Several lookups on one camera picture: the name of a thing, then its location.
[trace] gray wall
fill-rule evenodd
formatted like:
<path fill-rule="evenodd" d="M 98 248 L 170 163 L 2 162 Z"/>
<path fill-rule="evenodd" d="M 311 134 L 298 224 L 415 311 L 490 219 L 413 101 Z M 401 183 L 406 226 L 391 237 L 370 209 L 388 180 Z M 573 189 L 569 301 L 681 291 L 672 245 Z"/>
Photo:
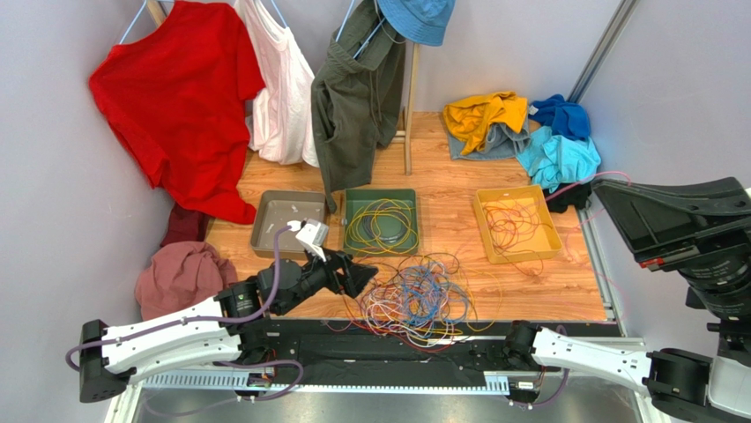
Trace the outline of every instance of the gray wall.
<path fill-rule="evenodd" d="M 102 421 L 63 362 L 81 324 L 138 318 L 133 287 L 171 201 L 149 189 L 86 81 L 138 2 L 4 2 L 0 13 L 2 421 Z M 137 28 L 150 31 L 148 20 Z"/>
<path fill-rule="evenodd" d="M 751 186 L 751 3 L 643 0 L 584 95 L 603 168 L 634 182 L 688 184 L 735 176 Z M 713 354 L 716 321 L 683 306 L 686 282 L 650 273 L 608 217 L 594 220 L 613 280 L 623 291 L 626 323 L 651 348 Z"/>
<path fill-rule="evenodd" d="M 276 3 L 318 71 L 350 0 Z M 458 0 L 443 46 L 420 51 L 415 110 L 442 110 L 448 102 L 493 91 L 516 91 L 533 100 L 567 95 L 618 3 Z M 271 2 L 264 4 L 276 17 Z"/>

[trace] gray tray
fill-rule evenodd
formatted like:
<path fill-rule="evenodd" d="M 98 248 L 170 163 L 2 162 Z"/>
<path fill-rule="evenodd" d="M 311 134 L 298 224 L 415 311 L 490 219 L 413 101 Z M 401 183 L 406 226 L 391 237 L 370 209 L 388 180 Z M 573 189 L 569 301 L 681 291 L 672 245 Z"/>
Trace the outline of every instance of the gray tray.
<path fill-rule="evenodd" d="M 265 191 L 258 206 L 250 247 L 259 257 L 274 257 L 274 234 L 290 220 L 315 219 L 326 223 L 326 196 L 309 191 Z M 281 258 L 305 260 L 305 249 L 285 232 L 279 237 Z"/>

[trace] black cloth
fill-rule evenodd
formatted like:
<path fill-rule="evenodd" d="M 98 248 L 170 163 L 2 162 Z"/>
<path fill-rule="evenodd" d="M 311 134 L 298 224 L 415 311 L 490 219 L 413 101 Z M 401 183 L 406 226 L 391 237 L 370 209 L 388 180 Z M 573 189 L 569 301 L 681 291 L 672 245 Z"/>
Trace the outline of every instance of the black cloth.
<path fill-rule="evenodd" d="M 557 190 L 563 189 L 571 185 L 570 183 L 562 183 Z M 550 196 L 549 189 L 543 189 L 542 194 L 545 197 Z M 547 209 L 553 213 L 564 213 L 570 205 L 576 207 L 577 210 L 587 208 L 589 205 L 590 195 L 592 194 L 592 184 L 587 182 L 582 185 L 577 185 L 572 189 L 560 194 L 555 198 L 551 198 L 547 201 Z"/>

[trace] yellow tray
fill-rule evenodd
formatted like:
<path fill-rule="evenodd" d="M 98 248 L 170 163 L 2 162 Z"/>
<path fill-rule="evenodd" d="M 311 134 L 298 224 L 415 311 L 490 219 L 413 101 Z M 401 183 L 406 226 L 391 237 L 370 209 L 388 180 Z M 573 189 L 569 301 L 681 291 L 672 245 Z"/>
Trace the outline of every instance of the yellow tray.
<path fill-rule="evenodd" d="M 491 233 L 486 218 L 486 207 L 494 204 L 509 208 L 525 208 L 539 216 L 539 225 L 534 230 L 533 235 L 509 247 L 502 254 L 499 254 L 493 248 L 494 234 Z M 547 210 L 545 197 L 542 195 L 542 188 L 539 185 L 511 189 L 481 189 L 474 196 L 474 213 L 480 227 L 482 243 L 485 245 L 487 260 L 490 263 L 547 260 L 561 250 L 561 237 L 555 230 L 550 211 Z M 532 225 L 523 223 L 520 226 L 521 231 L 524 231 L 524 225 L 532 229 Z"/>

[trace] vertical metal pole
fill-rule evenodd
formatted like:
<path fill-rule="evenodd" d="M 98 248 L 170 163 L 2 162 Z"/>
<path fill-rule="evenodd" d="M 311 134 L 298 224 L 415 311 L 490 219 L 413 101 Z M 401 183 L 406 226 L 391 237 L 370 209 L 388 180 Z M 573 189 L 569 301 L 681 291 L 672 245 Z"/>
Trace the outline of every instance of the vertical metal pole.
<path fill-rule="evenodd" d="M 613 18 L 610 19 L 610 23 L 607 24 L 605 32 L 599 39 L 597 47 L 594 49 L 590 56 L 590 60 L 584 66 L 582 74 L 579 75 L 579 79 L 574 84 L 574 89 L 569 94 L 569 101 L 572 103 L 578 103 L 584 96 L 584 92 L 589 88 L 591 81 L 594 79 L 599 67 L 605 61 L 608 53 L 618 40 L 618 36 L 621 35 L 621 31 L 626 26 L 628 18 L 631 17 L 631 13 L 636 8 L 636 4 L 639 0 L 621 0 L 618 5 L 618 9 L 615 10 Z"/>
<path fill-rule="evenodd" d="M 412 74 L 409 77 L 409 97 L 405 112 L 405 174 L 412 174 L 412 113 L 414 108 L 414 94 L 417 91 L 417 66 L 420 62 L 420 44 L 414 43 L 412 48 Z"/>

